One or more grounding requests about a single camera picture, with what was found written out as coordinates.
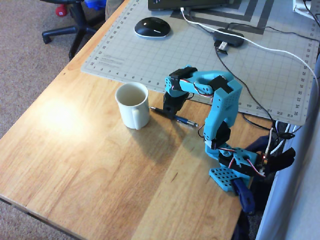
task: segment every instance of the computer mouse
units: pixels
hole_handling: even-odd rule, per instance
[[[164,38],[170,33],[170,30],[170,25],[157,17],[142,19],[134,27],[136,34],[148,38]]]

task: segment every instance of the wooden desk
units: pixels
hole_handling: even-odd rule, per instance
[[[123,7],[1,139],[0,196],[82,239],[230,239],[241,206],[209,177],[197,130],[153,113],[126,128],[121,84],[80,70]],[[150,106],[162,100],[150,91]],[[188,101],[179,115],[201,124],[209,110]],[[245,147],[268,133],[238,117],[231,134]]]

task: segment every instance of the carpet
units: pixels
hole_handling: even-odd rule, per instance
[[[74,24],[57,5],[39,0],[0,0],[0,138],[69,62],[74,34],[41,33]],[[98,14],[83,7],[88,16]],[[72,237],[0,201],[0,240],[71,240]]]

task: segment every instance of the cutting mat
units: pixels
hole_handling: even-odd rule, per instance
[[[179,12],[148,10],[147,0],[131,0],[102,38],[81,70],[92,75],[120,81],[141,82],[150,90],[164,92],[165,77],[189,64],[199,71],[226,71],[218,60],[212,37],[188,24]],[[292,11],[292,0],[235,0],[230,7],[197,11],[195,20],[214,28],[236,22],[256,27],[271,26],[320,38],[315,21]],[[312,1],[312,11],[319,12],[320,1]],[[159,17],[172,29],[165,38],[143,38],[134,32],[137,22]],[[289,51],[315,67],[318,42],[270,29],[234,28],[244,36],[268,48]],[[297,59],[282,53],[265,51],[245,42],[230,48],[222,56],[233,73],[249,86],[257,100],[272,117],[286,123],[303,125],[306,121],[313,77]],[[195,96],[194,101],[210,104]],[[239,111],[267,118],[267,114],[243,89]]]

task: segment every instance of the pen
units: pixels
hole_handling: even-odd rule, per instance
[[[154,106],[150,106],[149,108],[151,110],[153,110],[155,113],[157,113],[161,116],[167,117],[167,115],[164,113],[164,111],[162,109],[154,107]],[[198,123],[196,123],[194,121],[190,121],[184,117],[175,115],[174,119],[176,119],[179,123],[183,123],[183,124],[189,125],[191,127],[198,127]]]

